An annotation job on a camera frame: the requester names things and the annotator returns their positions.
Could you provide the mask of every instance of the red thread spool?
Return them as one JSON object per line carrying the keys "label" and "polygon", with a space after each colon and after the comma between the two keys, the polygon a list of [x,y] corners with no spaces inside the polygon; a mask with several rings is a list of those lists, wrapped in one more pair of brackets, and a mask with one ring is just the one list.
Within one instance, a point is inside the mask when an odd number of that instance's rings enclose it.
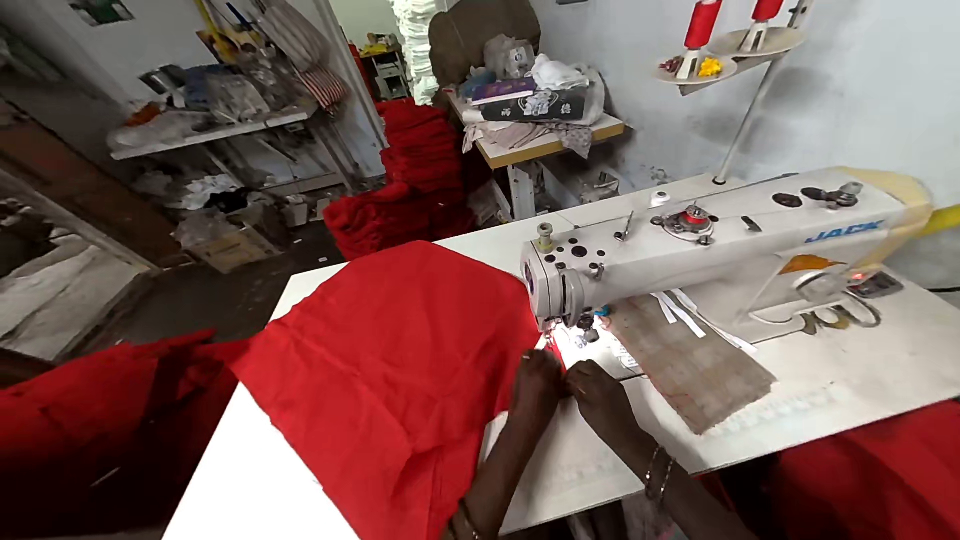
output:
{"label": "red thread spool", "polygon": [[705,223],[708,220],[708,218],[706,217],[693,217],[687,212],[684,212],[684,219],[687,222],[692,223],[694,225],[700,225],[701,223]]}
{"label": "red thread spool", "polygon": [[783,6],[783,0],[757,0],[754,20],[764,22],[774,18],[780,13],[781,6]]}
{"label": "red thread spool", "polygon": [[720,13],[721,0],[709,3],[709,0],[700,0],[693,8],[693,16],[690,17],[690,28],[686,31],[686,41],[684,45],[687,49],[699,49],[710,43],[710,35],[713,34],[713,25],[717,22],[717,14]]}

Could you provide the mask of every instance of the bracelet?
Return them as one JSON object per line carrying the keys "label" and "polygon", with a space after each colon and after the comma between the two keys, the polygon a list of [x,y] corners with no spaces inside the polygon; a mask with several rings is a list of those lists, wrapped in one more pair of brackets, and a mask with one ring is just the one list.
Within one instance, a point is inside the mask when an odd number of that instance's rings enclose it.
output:
{"label": "bracelet", "polygon": [[663,484],[660,486],[660,501],[659,501],[659,504],[661,504],[661,505],[663,505],[663,492],[666,491],[666,483],[667,483],[668,481],[670,481],[670,471],[673,470],[673,464],[676,463],[676,462],[677,462],[677,460],[674,459],[673,457],[671,457],[671,458],[670,458],[670,462],[667,463],[667,465],[666,465],[666,474],[663,475]]}
{"label": "bracelet", "polygon": [[[457,503],[457,507],[460,510],[459,513],[464,515],[464,523],[467,524],[467,529],[470,531],[470,540],[481,540],[480,534],[477,532],[477,527],[473,524],[473,520],[470,519],[470,513],[467,511],[467,504],[464,503],[463,499]],[[449,529],[450,537],[453,538],[453,540],[460,540],[457,537],[457,528],[453,526],[453,518],[455,517],[457,517],[457,514],[450,516],[450,519],[446,522],[446,527]]]}
{"label": "bracelet", "polygon": [[650,477],[651,477],[651,474],[654,472],[654,463],[657,462],[657,454],[660,453],[661,448],[663,447],[660,445],[657,445],[657,448],[654,450],[654,456],[650,458],[650,466],[647,467],[647,474],[643,478],[643,489],[646,490],[648,493],[650,491]]}

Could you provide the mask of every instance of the industrial sewing machine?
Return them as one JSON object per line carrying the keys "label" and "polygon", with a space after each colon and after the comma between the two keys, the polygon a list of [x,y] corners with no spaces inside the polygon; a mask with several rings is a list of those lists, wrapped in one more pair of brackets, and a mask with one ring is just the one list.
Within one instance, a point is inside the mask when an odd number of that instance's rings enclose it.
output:
{"label": "industrial sewing machine", "polygon": [[522,276],[542,330],[559,318],[586,331],[597,308],[682,287],[711,324],[751,343],[798,331],[802,313],[849,301],[932,212],[913,178],[845,167],[664,204],[669,187],[568,233],[540,225]]}

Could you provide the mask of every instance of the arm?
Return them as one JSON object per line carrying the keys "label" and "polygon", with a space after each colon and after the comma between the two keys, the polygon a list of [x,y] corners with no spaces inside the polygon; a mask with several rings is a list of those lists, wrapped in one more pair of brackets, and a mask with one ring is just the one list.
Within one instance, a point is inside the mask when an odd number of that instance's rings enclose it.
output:
{"label": "arm", "polygon": [[474,532],[483,539],[497,537],[523,469],[563,392],[560,362],[549,353],[527,352],[516,371],[507,424],[464,496],[461,509],[444,528],[443,540],[473,540]]}
{"label": "arm", "polygon": [[[623,386],[589,360],[578,362],[567,372],[566,387],[577,400],[584,420],[635,475],[645,479],[647,471],[652,470],[647,489],[658,500],[670,458],[660,450],[651,468],[657,441],[636,422]],[[680,464],[674,463],[670,471],[663,506],[691,540],[756,538]]]}

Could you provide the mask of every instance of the white table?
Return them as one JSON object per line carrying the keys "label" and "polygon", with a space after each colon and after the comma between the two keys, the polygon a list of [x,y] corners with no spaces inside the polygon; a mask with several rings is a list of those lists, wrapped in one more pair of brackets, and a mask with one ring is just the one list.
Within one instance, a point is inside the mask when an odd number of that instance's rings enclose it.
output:
{"label": "white table", "polygon": [[[701,176],[666,186],[673,200],[689,197]],[[736,187],[728,184],[725,188]],[[520,242],[542,221],[556,232],[646,208],[650,191],[547,214],[438,242],[516,273]],[[292,277],[274,318],[344,265]],[[960,395],[960,310],[906,282],[902,292],[871,301],[884,315],[877,329],[795,333],[757,345],[756,360],[779,382],[772,393],[703,436],[684,422],[649,381],[624,382],[640,424],[691,472],[703,472],[797,446]],[[502,427],[494,420],[490,437]],[[622,498],[639,480],[580,418],[562,404],[528,466],[504,524],[515,530]],[[242,385],[210,441],[164,536],[209,538],[355,539],[344,518]]]}
{"label": "white table", "polygon": [[[469,123],[464,120],[464,114],[468,110],[479,113],[477,108],[468,105],[466,101],[457,97],[456,93],[450,88],[445,88],[444,94],[464,125]],[[604,112],[600,119],[590,126],[593,142],[597,143],[621,135],[626,127],[627,125],[622,120]],[[480,153],[483,154],[484,160],[487,161],[487,165],[491,169],[507,167],[507,176],[510,178],[510,194],[514,204],[514,218],[527,219],[536,215],[534,181],[525,171],[517,169],[516,165],[564,152],[566,149],[560,142],[560,138],[556,134],[550,133],[539,136],[516,148],[505,148],[484,138],[476,140],[474,144],[480,149]]]}

